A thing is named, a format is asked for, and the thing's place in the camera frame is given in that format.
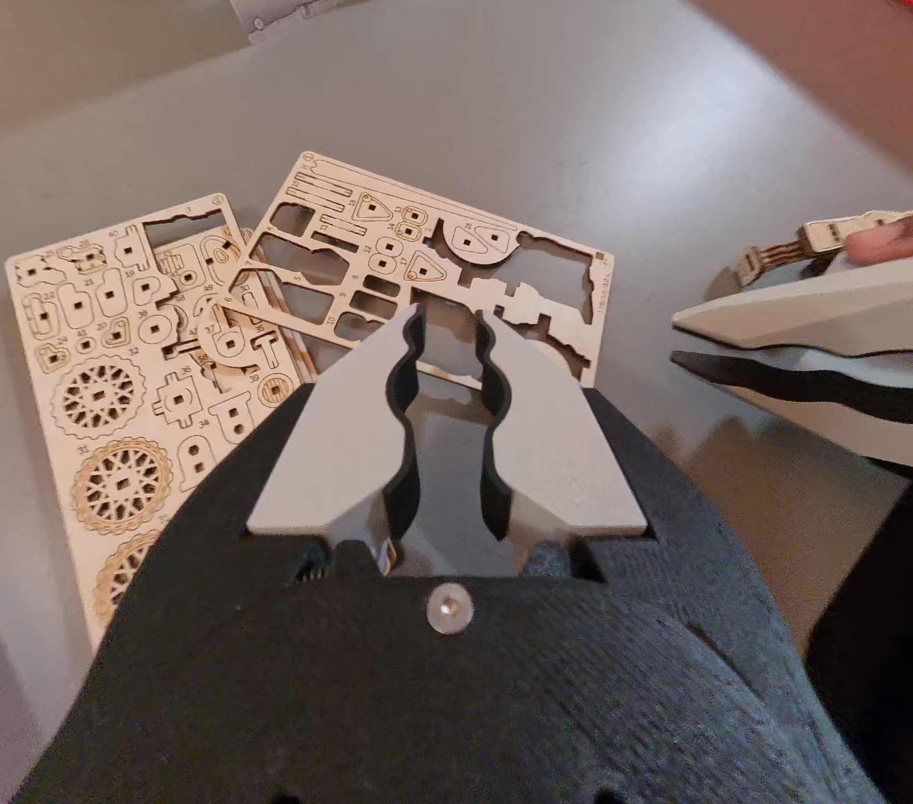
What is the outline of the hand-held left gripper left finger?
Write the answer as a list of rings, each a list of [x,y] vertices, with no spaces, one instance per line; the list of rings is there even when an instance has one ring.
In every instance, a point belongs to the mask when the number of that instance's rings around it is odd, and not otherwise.
[[[403,539],[420,500],[406,410],[425,339],[425,308],[410,306],[320,376],[248,516],[249,532],[369,547]]]

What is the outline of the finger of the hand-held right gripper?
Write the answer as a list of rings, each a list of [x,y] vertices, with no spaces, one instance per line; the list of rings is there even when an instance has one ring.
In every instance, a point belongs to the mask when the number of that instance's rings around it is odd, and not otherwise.
[[[848,267],[678,312],[675,329],[736,349],[803,347],[843,357],[912,350],[912,259]]]
[[[885,466],[912,466],[911,373],[885,371],[857,378],[830,357],[811,366],[810,350],[791,363],[672,352],[682,370],[748,404]]]

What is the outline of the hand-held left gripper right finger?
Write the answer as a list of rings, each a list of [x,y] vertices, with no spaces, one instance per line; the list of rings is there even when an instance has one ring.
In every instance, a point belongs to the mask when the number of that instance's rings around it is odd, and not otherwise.
[[[497,541],[639,537],[647,521],[580,383],[490,311],[476,312],[492,420],[481,513]]]

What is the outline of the partly built wooden model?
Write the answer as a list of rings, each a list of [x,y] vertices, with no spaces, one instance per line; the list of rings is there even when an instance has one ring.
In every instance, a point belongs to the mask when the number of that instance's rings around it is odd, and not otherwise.
[[[787,242],[768,247],[751,246],[743,250],[734,264],[738,285],[746,288],[771,271],[801,262],[812,264],[816,269],[812,275],[823,273],[845,248],[845,240],[851,234],[905,220],[911,215],[912,212],[872,210],[804,223],[793,239]]]

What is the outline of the wooden puzzle sheet large cutouts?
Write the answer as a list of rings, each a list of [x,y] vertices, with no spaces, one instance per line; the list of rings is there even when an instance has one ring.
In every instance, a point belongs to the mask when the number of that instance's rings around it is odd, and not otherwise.
[[[579,308],[495,276],[554,247],[582,265]],[[415,298],[486,310],[594,385],[612,283],[610,253],[304,152],[241,252],[217,303],[353,349]]]

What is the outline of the person's right hand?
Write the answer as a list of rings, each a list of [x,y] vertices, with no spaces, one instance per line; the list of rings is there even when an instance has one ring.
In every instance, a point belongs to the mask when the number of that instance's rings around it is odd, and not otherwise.
[[[845,252],[859,265],[912,257],[912,217],[852,233],[845,240]]]

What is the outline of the wooden puzzle sheet with wheels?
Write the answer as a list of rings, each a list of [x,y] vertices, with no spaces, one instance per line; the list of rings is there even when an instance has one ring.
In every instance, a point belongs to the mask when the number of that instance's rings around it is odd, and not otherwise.
[[[224,194],[15,255],[5,269],[83,608],[98,645],[166,524],[298,387],[167,357],[177,287],[154,246],[228,226]]]

